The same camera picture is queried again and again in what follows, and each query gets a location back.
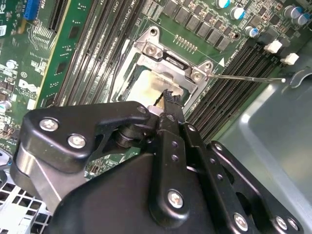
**mounting hole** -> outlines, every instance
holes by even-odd
[[[234,40],[240,39],[240,33],[235,33],[233,39]]]
[[[177,147],[177,142],[173,141],[173,142],[171,142],[171,143],[172,143],[172,146],[173,146],[174,148]]]
[[[218,177],[218,179],[221,180],[221,181],[223,180],[223,176],[220,175],[220,174],[218,174],[216,177]]]
[[[174,122],[175,120],[175,117],[173,117],[172,115],[167,115],[167,118],[172,122]]]
[[[179,161],[179,157],[176,155],[171,155],[171,159],[173,162],[178,162]]]
[[[156,35],[157,35],[157,30],[154,29],[154,28],[152,28],[152,29],[150,30],[150,34],[151,34],[152,36],[156,36]]]
[[[211,69],[211,63],[207,62],[205,65],[206,70],[210,70]]]
[[[216,143],[216,144],[214,144],[214,145],[215,145],[215,147],[216,147],[219,151],[222,151],[221,145],[219,145],[218,143]]]

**green circuit board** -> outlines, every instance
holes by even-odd
[[[29,20],[24,15],[31,2],[38,10]],[[297,52],[312,37],[311,23],[298,26],[285,18],[291,4],[312,12],[305,0],[233,0],[224,9],[215,0],[2,0],[0,147],[14,152],[22,117],[34,108],[105,102],[123,43],[130,40],[127,56],[152,26],[167,50],[193,66],[212,61],[214,74],[221,74],[245,45],[247,26],[259,34],[270,31]],[[245,9],[243,19],[230,17],[233,7]],[[211,83],[206,85],[194,106],[209,91]],[[98,159],[88,170],[101,169],[89,176],[132,155]]]

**metal wire lever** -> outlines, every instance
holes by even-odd
[[[224,75],[208,75],[209,78],[218,78],[218,79],[236,79],[236,80],[245,80],[245,81],[254,81],[261,83],[271,83],[271,82],[280,82],[285,83],[285,78],[256,78],[256,77],[241,77],[241,76],[224,76]]]

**silver screw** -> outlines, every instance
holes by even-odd
[[[240,230],[242,230],[244,232],[246,232],[248,230],[248,224],[242,215],[235,213],[234,214],[234,221],[235,221],[236,225],[240,228]]]
[[[295,223],[295,221],[293,221],[291,218],[288,218],[287,220],[288,220],[289,224],[290,224],[296,231],[299,230],[299,228],[298,228],[297,224]]]
[[[216,147],[218,150],[222,151],[222,147],[221,147],[221,145],[219,145],[218,143],[215,144],[215,147]]]
[[[174,120],[175,120],[175,118],[174,118],[172,115],[167,115],[167,118],[168,118],[170,121],[172,121],[172,122],[174,122]]]
[[[71,135],[68,138],[67,142],[71,147],[76,148],[76,149],[81,149],[86,145],[85,139],[81,135],[78,135],[78,134]]]
[[[59,128],[59,124],[50,118],[45,118],[40,121],[39,126],[41,129],[49,132],[55,131],[57,128]]]
[[[189,129],[190,129],[191,131],[193,131],[193,132],[195,132],[195,131],[196,131],[195,127],[193,127],[193,126],[192,126],[192,125],[190,125],[190,124],[189,124]]]
[[[143,106],[138,106],[137,110],[140,111],[143,114],[146,113],[146,110],[145,110],[145,108]]]
[[[281,217],[277,216],[275,219],[281,229],[287,230],[286,222]]]
[[[168,200],[170,204],[177,209],[183,206],[182,196],[176,191],[171,190],[168,192]]]

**silver capacitor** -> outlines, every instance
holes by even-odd
[[[310,15],[308,13],[301,14],[298,18],[292,19],[292,23],[302,26],[305,25],[310,19]]]
[[[296,19],[302,13],[302,8],[299,6],[287,6],[284,10],[284,16],[289,19]]]
[[[0,102],[0,113],[5,113],[6,111],[10,110],[12,104],[9,101],[1,101]]]

